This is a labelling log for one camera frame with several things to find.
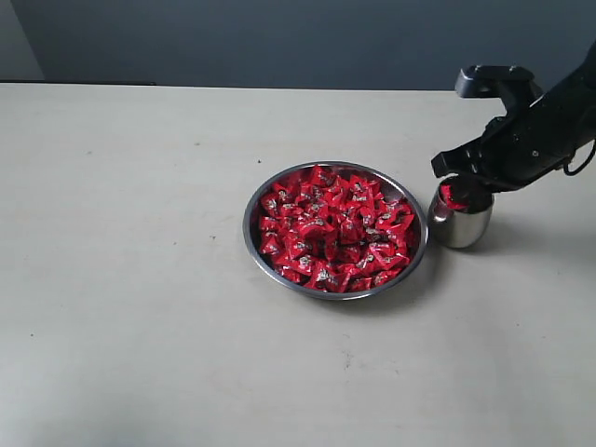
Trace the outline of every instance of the metal bowl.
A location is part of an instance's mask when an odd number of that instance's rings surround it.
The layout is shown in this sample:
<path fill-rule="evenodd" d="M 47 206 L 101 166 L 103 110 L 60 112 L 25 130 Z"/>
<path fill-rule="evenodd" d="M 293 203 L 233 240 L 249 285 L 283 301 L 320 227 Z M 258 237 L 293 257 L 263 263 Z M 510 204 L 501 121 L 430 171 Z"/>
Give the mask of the metal bowl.
<path fill-rule="evenodd" d="M 261 235 L 259 232 L 259 216 L 261 215 L 261 205 L 259 203 L 259 199 L 265 193 L 270 191 L 271 185 L 274 182 L 283 180 L 286 176 L 290 175 L 291 173 L 302 170 L 302 169 L 310 169 L 316 165 L 329 167 L 334 172 L 338 173 L 342 177 L 349 179 L 351 174 L 356 174 L 361 176 L 367 180 L 378 180 L 381 184 L 381 191 L 385 195 L 386 198 L 389 199 L 398 199 L 402 197 L 406 197 L 407 200 L 412 205 L 414 212 L 416 214 L 416 219 L 413 221 L 413 225 L 416 225 L 415 231 L 418 233 L 418 249 L 416 250 L 415 256 L 413 257 L 410 264 L 403 269 L 399 275 L 395 278 L 391 279 L 387 283 L 383 284 L 382 286 L 375 287 L 368 291 L 352 291 L 346 293 L 335 293 L 330 291 L 315 291 L 313 289 L 308 289 L 307 287 L 303 287 L 299 284 L 295 284 L 281 275 L 279 275 L 268 263 L 268 261 L 259 253 L 259 247 L 261 245 Z M 343 161 L 319 161 L 314 163 L 304 163 L 303 165 L 294 166 L 293 168 L 286 169 L 279 174 L 271 177 L 265 183 L 263 183 L 259 189 L 252 195 L 251 200 L 249 201 L 248 206 L 246 207 L 246 211 L 244 212 L 244 220 L 242 222 L 242 231 L 244 233 L 244 241 L 246 242 L 246 247 L 249 249 L 249 253 L 251 254 L 252 259 L 254 260 L 259 267 L 272 279 L 277 281 L 280 284 L 283 284 L 289 289 L 293 291 L 299 291 L 301 293 L 305 293 L 315 298 L 319 298 L 321 300 L 332 300 L 332 301 L 342 301 L 342 300 L 355 300 L 358 298 L 364 298 L 366 296 L 375 295 L 382 291 L 386 291 L 387 289 L 392 288 L 399 282 L 403 281 L 405 278 L 410 275 L 413 270 L 420 264 L 422 260 L 422 256 L 424 255 L 425 249 L 427 247 L 427 239 L 428 239 L 428 227 L 427 227 L 427 220 L 425 218 L 420 205 L 416 201 L 416 199 L 410 194 L 410 192 L 401 186 L 401 184 L 397 183 L 395 180 L 387 177 L 385 174 L 381 172 L 366 168 L 361 165 L 355 165 L 353 163 L 345 163 Z"/>

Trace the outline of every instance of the table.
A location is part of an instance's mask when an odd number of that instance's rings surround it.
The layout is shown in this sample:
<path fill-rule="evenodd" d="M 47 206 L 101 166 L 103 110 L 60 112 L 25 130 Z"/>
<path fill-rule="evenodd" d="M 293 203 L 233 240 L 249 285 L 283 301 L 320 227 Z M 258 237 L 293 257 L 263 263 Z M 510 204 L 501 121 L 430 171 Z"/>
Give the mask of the table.
<path fill-rule="evenodd" d="M 426 208 L 502 113 L 452 92 L 0 86 L 0 445 L 588 446 L 595 166 L 497 197 L 385 295 L 267 278 L 269 176 L 360 163 Z"/>

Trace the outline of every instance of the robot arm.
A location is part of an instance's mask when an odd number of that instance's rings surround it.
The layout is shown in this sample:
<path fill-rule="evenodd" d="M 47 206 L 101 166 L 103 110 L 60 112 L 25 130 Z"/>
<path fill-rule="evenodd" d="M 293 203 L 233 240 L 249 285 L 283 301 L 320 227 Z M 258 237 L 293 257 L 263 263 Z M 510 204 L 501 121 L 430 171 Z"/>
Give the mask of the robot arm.
<path fill-rule="evenodd" d="M 482 135 L 432 159 L 437 177 L 457 174 L 488 192 L 515 191 L 554 169 L 575 175 L 576 150 L 596 138 L 596 42 L 584 62 L 542 94 L 531 72 L 521 67 L 472 66 L 455 85 L 463 98 L 496 98 L 507 114 L 488 123 Z"/>

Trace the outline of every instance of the bowl rim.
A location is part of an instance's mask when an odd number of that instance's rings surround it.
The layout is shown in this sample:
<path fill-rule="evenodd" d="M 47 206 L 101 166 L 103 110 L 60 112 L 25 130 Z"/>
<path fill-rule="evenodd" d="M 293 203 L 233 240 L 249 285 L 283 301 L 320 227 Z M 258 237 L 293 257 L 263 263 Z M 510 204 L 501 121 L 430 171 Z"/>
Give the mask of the bowl rim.
<path fill-rule="evenodd" d="M 261 196 L 270 188 L 271 184 L 278 179 L 287 176 L 288 174 L 299 170 L 299 169 L 307 169 L 313 168 L 316 165 L 319 166 L 342 166 L 349 169 L 354 170 L 364 170 L 368 171 L 371 174 L 376 175 L 377 177 L 383 179 L 385 182 L 391 184 L 391 186 L 398 189 L 410 202 L 416 216 L 418 217 L 418 222 L 420 224 L 420 244 L 418 245 L 418 250 L 416 251 L 415 256 L 413 257 L 412 261 L 408 264 L 408 266 L 400 272 L 395 278 L 391 279 L 387 283 L 383 284 L 382 286 L 375 287 L 369 289 L 367 291 L 350 291 L 350 292 L 333 292 L 333 291 L 315 291 L 313 289 L 309 289 L 307 287 L 301 286 L 294 282 L 285 279 L 282 275 L 279 275 L 275 270 L 273 270 L 261 257 L 261 254 L 258 252 L 254 244 L 252 243 L 251 237 L 251 214 L 254 210 L 254 207 L 257 206 L 257 202 L 261 198 Z M 244 235 L 244 243 L 251 255 L 252 260 L 257 263 L 257 265 L 263 270 L 270 278 L 274 281 L 282 284 L 289 289 L 294 291 L 299 291 L 301 293 L 305 293 L 309 296 L 319 298 L 321 300 L 328 300 L 328 301 L 346 301 L 346 300 L 356 300 L 358 298 L 364 298 L 367 296 L 371 296 L 382 291 L 386 291 L 391 287 L 395 286 L 402 282 L 405 278 L 407 278 L 414 269 L 420 264 L 422 261 L 422 257 L 425 254 L 427 243 L 428 243 L 428 224 L 427 224 L 427 217 L 425 216 L 420 204 L 415 199 L 415 197 L 408 191 L 401 183 L 397 182 L 396 180 L 392 179 L 391 177 L 385 175 L 383 172 L 380 172 L 376 169 L 369 168 L 367 166 L 359 165 L 356 163 L 349 163 L 346 161 L 314 161 L 308 163 L 301 163 L 300 165 L 295 165 L 290 168 L 283 170 L 282 172 L 277 173 L 273 177 L 266 180 L 261 186 L 257 188 L 257 190 L 252 195 L 249 203 L 244 211 L 244 218 L 242 220 L 242 233 Z"/>

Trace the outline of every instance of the stainless steel cup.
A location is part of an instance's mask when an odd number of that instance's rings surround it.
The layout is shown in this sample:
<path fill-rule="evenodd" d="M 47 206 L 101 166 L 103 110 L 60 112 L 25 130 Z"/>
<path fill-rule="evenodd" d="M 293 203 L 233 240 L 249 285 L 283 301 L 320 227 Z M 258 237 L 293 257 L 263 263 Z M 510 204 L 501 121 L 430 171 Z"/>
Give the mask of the stainless steel cup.
<path fill-rule="evenodd" d="M 482 210 L 467 212 L 452 210 L 443 201 L 440 189 L 432 199 L 428 210 L 428 230 L 440 244 L 451 249 L 464 249 L 477 242 L 491 220 L 494 196 Z"/>

